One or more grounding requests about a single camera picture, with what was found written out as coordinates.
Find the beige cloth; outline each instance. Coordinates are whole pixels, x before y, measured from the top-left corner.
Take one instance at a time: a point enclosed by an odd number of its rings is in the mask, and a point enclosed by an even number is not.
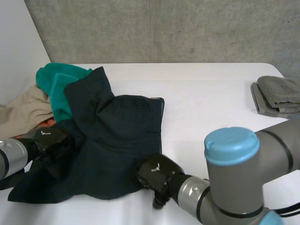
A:
[[[35,85],[7,106],[0,105],[0,139],[25,134],[51,117],[50,99]]]

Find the concrete wall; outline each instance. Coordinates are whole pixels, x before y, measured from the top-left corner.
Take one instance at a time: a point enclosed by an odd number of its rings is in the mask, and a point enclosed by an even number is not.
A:
[[[25,2],[52,61],[267,62],[300,74],[299,0]]]

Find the gray robot arm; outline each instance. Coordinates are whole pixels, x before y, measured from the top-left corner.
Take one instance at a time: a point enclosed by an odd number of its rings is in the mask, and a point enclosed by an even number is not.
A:
[[[36,159],[46,165],[55,177],[60,169],[55,165],[59,145],[71,144],[72,138],[54,127],[38,127],[19,139],[0,139],[0,190],[14,187],[24,173],[24,167]]]
[[[169,171],[164,163],[170,159],[164,156],[145,162],[149,168],[159,163],[161,169],[147,172],[143,165],[139,181],[158,196],[168,193],[204,225],[282,225],[276,212],[285,211],[264,207],[263,185],[299,169],[300,119],[256,133],[241,127],[219,129],[206,137],[204,145],[209,182]]]

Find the crumpled fabric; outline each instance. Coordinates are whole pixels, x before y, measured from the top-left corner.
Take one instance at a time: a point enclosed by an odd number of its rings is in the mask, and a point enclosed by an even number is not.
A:
[[[86,77],[92,69],[65,63],[48,63],[40,68],[36,74],[36,82],[41,90],[50,97],[50,104],[56,122],[72,118],[64,88],[73,82]]]
[[[23,135],[51,117],[49,96],[35,85],[8,105],[0,105],[0,139]]]
[[[74,195],[114,199],[142,188],[137,167],[161,153],[162,98],[114,96],[102,67],[65,88],[73,119],[53,127],[65,130],[74,144],[55,149],[64,177],[53,177],[34,162],[8,200],[59,203]]]

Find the green towel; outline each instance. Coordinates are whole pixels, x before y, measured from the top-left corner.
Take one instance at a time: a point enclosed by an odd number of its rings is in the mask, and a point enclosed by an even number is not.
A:
[[[92,69],[86,70],[64,63],[48,63],[38,70],[36,82],[39,88],[49,95],[56,122],[73,117],[64,94],[65,87],[85,78],[91,71]]]

